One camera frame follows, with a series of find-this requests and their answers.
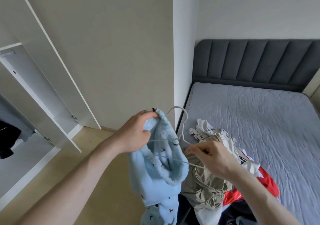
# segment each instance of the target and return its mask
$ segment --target upholstered headboard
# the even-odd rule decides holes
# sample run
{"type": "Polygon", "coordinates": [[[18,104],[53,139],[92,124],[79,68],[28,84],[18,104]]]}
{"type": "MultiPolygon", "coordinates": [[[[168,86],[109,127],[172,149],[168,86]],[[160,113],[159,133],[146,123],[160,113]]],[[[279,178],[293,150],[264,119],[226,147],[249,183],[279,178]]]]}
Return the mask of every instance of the upholstered headboard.
{"type": "Polygon", "coordinates": [[[320,40],[202,40],[192,82],[302,92],[320,67],[320,40]]]}

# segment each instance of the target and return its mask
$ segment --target hand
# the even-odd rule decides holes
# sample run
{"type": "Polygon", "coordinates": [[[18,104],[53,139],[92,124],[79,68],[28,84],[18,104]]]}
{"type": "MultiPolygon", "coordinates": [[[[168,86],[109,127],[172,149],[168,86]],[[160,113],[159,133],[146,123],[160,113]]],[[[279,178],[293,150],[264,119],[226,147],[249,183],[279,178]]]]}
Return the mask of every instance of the hand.
{"type": "Polygon", "coordinates": [[[118,153],[135,152],[142,148],[150,139],[150,131],[143,130],[146,120],[158,117],[156,112],[143,110],[132,116],[111,138],[115,140],[118,153]]]}
{"type": "Polygon", "coordinates": [[[212,174],[228,181],[232,181],[239,168],[243,169],[221,142],[200,142],[190,145],[186,152],[196,155],[212,174]]]}

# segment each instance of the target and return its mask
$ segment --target forearm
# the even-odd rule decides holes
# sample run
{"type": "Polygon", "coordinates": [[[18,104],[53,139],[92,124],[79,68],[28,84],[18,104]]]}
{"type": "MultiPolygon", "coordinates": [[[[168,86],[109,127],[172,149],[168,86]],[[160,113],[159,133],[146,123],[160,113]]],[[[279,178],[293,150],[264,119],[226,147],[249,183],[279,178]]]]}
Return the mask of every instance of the forearm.
{"type": "Polygon", "coordinates": [[[18,222],[19,225],[73,224],[101,175],[118,154],[111,136],[100,143],[18,222]]]}
{"type": "Polygon", "coordinates": [[[261,225],[298,225],[294,216],[279,203],[254,175],[239,167],[231,182],[240,191],[261,225]]]}

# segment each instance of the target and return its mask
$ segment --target bed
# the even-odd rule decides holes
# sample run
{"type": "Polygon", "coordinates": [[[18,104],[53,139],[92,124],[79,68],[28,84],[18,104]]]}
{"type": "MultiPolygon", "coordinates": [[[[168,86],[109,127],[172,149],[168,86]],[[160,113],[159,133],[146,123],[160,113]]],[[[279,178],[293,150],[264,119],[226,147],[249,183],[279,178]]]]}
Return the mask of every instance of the bed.
{"type": "Polygon", "coordinates": [[[185,139],[197,142],[189,134],[197,119],[226,130],[304,225],[320,220],[320,120],[301,92],[319,67],[320,40],[203,40],[185,106],[185,139]]]}

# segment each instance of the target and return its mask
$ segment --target person's left hand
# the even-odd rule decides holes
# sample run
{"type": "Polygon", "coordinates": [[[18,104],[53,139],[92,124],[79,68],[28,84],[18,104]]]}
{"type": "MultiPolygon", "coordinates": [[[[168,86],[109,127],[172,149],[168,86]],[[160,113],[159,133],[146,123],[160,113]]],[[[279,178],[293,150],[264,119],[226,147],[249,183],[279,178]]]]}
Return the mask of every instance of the person's left hand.
{"type": "Polygon", "coordinates": [[[112,138],[114,138],[118,153],[135,152],[142,148],[150,138],[150,131],[143,130],[146,120],[158,117],[158,114],[143,110],[132,116],[119,130],[117,130],[112,138]]]}

